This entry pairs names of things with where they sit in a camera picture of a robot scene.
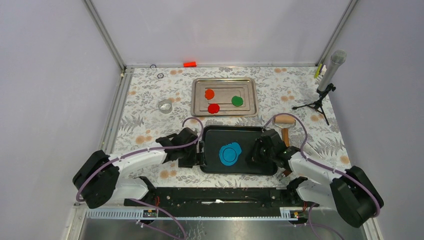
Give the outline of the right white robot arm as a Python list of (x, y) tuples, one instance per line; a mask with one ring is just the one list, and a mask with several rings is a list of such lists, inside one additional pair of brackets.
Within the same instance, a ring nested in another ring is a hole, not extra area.
[(291, 205), (319, 204), (337, 211), (355, 228), (376, 217), (384, 206), (382, 197), (360, 167), (339, 170), (313, 160), (302, 148), (287, 147), (273, 129), (256, 139), (246, 161), (254, 166), (275, 164), (297, 174), (286, 187), (286, 198)]

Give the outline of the wooden dough roller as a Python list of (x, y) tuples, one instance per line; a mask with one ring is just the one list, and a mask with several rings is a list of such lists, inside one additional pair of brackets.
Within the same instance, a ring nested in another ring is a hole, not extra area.
[(287, 147), (290, 146), (289, 129), (296, 125), (296, 120), (293, 116), (282, 114), (273, 118), (273, 124), (281, 128), (282, 140)]

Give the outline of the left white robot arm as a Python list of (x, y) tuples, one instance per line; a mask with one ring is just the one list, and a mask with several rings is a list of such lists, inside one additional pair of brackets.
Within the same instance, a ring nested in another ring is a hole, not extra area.
[(129, 175), (152, 165), (180, 160), (196, 150), (199, 136), (185, 127), (179, 133), (160, 137), (148, 148), (123, 155), (93, 152), (72, 178), (77, 188), (76, 199), (90, 209), (111, 202), (137, 199), (148, 206), (155, 200), (155, 192), (139, 177)]

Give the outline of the blue dough piece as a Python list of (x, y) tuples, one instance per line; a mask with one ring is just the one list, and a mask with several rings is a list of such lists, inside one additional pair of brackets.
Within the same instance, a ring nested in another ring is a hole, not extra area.
[(233, 166), (242, 153), (241, 146), (237, 142), (224, 145), (219, 150), (219, 159), (224, 166)]

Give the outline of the small glass bowl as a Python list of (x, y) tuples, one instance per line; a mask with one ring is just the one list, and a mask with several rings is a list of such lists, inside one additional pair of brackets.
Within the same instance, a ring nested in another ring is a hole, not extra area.
[(169, 99), (164, 99), (158, 102), (158, 109), (162, 114), (169, 114), (173, 110), (172, 101)]

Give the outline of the black plastic tray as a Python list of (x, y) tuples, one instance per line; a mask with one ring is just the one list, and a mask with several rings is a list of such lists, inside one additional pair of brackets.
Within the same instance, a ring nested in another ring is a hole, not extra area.
[[(259, 138), (262, 133), (263, 129), (259, 126), (206, 126), (202, 135), (204, 165), (200, 166), (200, 169), (207, 174), (274, 175), (278, 167), (273, 162), (266, 164), (248, 163), (248, 155), (252, 151), (256, 139)], [(220, 161), (219, 151), (222, 146), (233, 142), (240, 145), (242, 152), (234, 165), (225, 166)]]

